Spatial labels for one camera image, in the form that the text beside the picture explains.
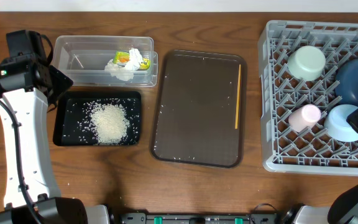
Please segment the wooden chopstick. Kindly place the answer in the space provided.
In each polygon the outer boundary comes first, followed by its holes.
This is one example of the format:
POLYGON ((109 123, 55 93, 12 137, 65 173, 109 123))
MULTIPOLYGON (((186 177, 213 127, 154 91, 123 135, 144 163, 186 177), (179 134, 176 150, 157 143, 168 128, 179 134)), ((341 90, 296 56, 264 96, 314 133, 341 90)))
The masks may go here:
POLYGON ((239 64, 238 76, 237 76, 237 91, 236 91, 236 117, 235 117, 235 129, 239 127, 239 107, 240 107, 240 95, 241 95, 241 74, 242 67, 239 64))

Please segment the white tissue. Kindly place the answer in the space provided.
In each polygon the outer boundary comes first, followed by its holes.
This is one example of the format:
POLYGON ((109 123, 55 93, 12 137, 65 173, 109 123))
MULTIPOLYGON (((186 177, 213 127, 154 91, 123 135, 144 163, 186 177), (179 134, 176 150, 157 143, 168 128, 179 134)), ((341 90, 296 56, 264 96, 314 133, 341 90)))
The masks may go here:
POLYGON ((138 68, 133 63, 126 63, 125 65, 120 65, 109 61, 105 66, 104 70, 109 72, 112 77, 116 77, 122 81, 129 81, 134 78, 133 71, 136 71, 138 68))
POLYGON ((131 48, 129 50, 129 61, 124 66, 125 70, 136 71, 140 68, 143 61, 143 57, 138 49, 131 48))

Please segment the light blue small plate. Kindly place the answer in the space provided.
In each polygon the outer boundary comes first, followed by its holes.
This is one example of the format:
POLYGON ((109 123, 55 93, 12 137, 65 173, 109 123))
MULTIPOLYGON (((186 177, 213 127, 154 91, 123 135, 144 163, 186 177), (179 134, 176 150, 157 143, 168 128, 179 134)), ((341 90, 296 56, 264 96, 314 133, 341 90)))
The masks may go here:
POLYGON ((358 133, 347 122, 347 117, 357 109, 358 107, 354 105, 335 106, 324 122, 324 127, 328 130, 327 134, 337 141, 358 141, 358 133))

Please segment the yellow green snack wrapper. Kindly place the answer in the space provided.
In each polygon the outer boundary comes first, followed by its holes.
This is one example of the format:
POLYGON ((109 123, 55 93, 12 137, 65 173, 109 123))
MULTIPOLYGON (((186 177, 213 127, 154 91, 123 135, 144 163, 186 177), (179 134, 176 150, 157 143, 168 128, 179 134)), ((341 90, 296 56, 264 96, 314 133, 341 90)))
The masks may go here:
MULTIPOLYGON (((112 63, 124 67, 127 62, 130 60, 129 52, 116 52, 112 63)), ((150 68, 150 60, 148 58, 143 58, 139 63, 139 70, 147 70, 150 68)))

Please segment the pink cup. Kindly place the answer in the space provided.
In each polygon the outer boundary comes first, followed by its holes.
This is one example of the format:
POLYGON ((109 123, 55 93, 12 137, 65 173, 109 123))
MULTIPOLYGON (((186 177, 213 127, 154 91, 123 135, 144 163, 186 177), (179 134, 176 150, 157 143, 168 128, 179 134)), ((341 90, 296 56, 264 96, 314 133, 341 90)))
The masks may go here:
POLYGON ((320 109, 312 104, 304 105, 288 117, 292 130, 300 132, 305 128, 312 128, 321 118, 320 109))

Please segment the mint green bowl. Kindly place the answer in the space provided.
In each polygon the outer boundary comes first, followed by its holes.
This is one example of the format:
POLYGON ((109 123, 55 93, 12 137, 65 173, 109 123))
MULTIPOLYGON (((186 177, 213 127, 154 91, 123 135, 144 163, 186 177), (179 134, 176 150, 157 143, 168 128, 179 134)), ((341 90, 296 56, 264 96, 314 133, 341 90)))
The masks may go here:
POLYGON ((313 81, 319 78, 324 70, 326 57, 314 46, 303 46, 288 58, 288 70, 297 79, 313 81))

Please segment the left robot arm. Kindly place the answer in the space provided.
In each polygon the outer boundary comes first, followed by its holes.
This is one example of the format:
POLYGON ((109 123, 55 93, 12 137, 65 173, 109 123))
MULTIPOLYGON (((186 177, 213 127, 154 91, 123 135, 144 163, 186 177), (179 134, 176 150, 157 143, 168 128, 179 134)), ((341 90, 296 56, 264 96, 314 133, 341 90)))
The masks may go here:
POLYGON ((0 117, 7 183, 0 223, 110 223, 105 205, 64 198, 53 174, 46 115, 70 84, 36 53, 18 52, 0 64, 0 117))

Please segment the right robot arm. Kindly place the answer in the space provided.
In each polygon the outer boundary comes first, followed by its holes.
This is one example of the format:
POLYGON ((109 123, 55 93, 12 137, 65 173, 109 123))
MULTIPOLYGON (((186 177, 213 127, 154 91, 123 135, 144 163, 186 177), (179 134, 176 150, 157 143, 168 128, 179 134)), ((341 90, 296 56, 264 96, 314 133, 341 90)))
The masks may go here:
POLYGON ((341 194, 330 207, 299 204, 281 218, 288 224, 358 224, 358 185, 341 194))

